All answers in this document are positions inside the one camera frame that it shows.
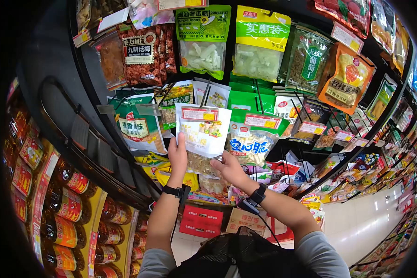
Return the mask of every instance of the red snack package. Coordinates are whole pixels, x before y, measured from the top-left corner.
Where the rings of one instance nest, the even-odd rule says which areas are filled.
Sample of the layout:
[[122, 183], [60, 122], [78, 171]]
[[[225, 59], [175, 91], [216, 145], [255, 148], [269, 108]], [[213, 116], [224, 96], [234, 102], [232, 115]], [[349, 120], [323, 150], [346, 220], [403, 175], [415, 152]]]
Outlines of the red snack package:
[[367, 38], [370, 26], [371, 0], [313, 0], [313, 10], [326, 14], [354, 31], [362, 39]]

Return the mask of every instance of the snack bag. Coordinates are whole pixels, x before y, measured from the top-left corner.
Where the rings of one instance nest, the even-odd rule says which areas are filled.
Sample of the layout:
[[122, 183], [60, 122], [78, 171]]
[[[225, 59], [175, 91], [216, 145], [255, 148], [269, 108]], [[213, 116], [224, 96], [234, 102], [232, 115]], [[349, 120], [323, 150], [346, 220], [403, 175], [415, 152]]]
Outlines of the snack bag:
[[227, 149], [237, 157], [240, 164], [262, 166], [288, 125], [288, 120], [272, 114], [253, 114], [249, 111], [233, 109]]
[[153, 97], [153, 93], [148, 93], [126, 97], [123, 100], [114, 98], [111, 101], [116, 111], [114, 119], [131, 151], [147, 150], [167, 154], [157, 116], [140, 115], [136, 108], [137, 103], [148, 103]]
[[397, 83], [392, 80], [387, 73], [385, 73], [385, 77], [380, 85], [380, 88], [378, 89], [377, 95], [366, 110], [370, 119], [374, 121], [378, 120], [391, 100], [396, 88]]
[[234, 75], [278, 82], [290, 17], [269, 14], [267, 10], [238, 5]]
[[176, 10], [182, 73], [208, 73], [218, 80], [223, 79], [231, 11], [228, 5]]
[[[195, 94], [195, 103], [201, 104], [208, 81], [193, 81], [192, 83], [193, 92]], [[211, 82], [209, 89], [210, 92], [208, 93], [208, 98], [207, 102], [205, 102], [205, 105], [218, 108], [226, 108], [231, 87]]]
[[287, 95], [287, 97], [276, 97], [275, 110], [273, 111], [273, 114], [289, 121], [289, 125], [287, 126], [286, 130], [281, 136], [281, 139], [289, 138], [292, 134], [292, 129], [294, 128], [295, 122], [298, 119], [298, 115], [301, 114], [303, 99], [304, 98], [302, 97], [302, 95], [300, 97], [291, 97], [289, 94]]
[[309, 4], [314, 4], [314, 9], [318, 10], [320, 14], [337, 20], [362, 39], [367, 38], [371, 17], [371, 0], [324, 0], [324, 2], [314, 0]]
[[318, 99], [352, 115], [372, 76], [373, 65], [367, 64], [342, 43], [336, 43], [335, 47], [336, 55], [331, 56], [328, 61], [330, 71], [335, 72], [328, 78], [329, 70], [324, 71], [323, 78], [326, 82], [318, 93]]
[[395, 37], [394, 9], [385, 0], [372, 0], [372, 7], [372, 36], [392, 55]]
[[333, 42], [320, 33], [298, 25], [285, 83], [286, 89], [317, 93]]

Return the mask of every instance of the hand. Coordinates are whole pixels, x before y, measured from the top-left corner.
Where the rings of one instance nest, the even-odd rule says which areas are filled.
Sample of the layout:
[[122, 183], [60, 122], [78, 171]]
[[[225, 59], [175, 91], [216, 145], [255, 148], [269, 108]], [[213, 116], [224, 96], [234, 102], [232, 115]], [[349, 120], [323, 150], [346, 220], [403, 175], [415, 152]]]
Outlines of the hand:
[[185, 136], [182, 132], [178, 134], [178, 142], [179, 145], [176, 144], [174, 138], [170, 140], [168, 158], [172, 165], [172, 176], [182, 181], [187, 171], [187, 151], [185, 150]]

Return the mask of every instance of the shelf label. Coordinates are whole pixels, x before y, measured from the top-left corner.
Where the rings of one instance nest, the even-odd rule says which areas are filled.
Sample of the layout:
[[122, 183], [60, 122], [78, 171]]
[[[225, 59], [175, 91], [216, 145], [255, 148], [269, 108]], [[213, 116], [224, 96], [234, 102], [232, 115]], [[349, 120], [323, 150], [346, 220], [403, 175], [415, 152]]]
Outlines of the shelf label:
[[245, 114], [244, 124], [276, 130], [280, 126], [281, 120], [282, 118], [280, 117], [268, 117], [257, 114]]
[[219, 109], [182, 107], [182, 118], [186, 120], [218, 120]]
[[364, 42], [337, 21], [334, 21], [334, 28], [330, 36], [354, 50], [357, 54], [360, 54], [363, 48]]
[[327, 127], [325, 125], [320, 125], [318, 123], [305, 120], [303, 124], [300, 126], [299, 131], [320, 135], [323, 134], [326, 128]]

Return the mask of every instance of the white floor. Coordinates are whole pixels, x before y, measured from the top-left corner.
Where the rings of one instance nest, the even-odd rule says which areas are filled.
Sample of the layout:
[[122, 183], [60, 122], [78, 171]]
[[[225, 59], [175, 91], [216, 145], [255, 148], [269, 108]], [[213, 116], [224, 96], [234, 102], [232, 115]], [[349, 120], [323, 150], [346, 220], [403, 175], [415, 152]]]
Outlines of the white floor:
[[[337, 250], [348, 266], [356, 263], [382, 241], [402, 218], [395, 210], [400, 186], [348, 201], [324, 206], [323, 230], [329, 243]], [[178, 232], [173, 235], [172, 250], [176, 264], [189, 259], [205, 238]], [[281, 247], [293, 249], [293, 242]]]

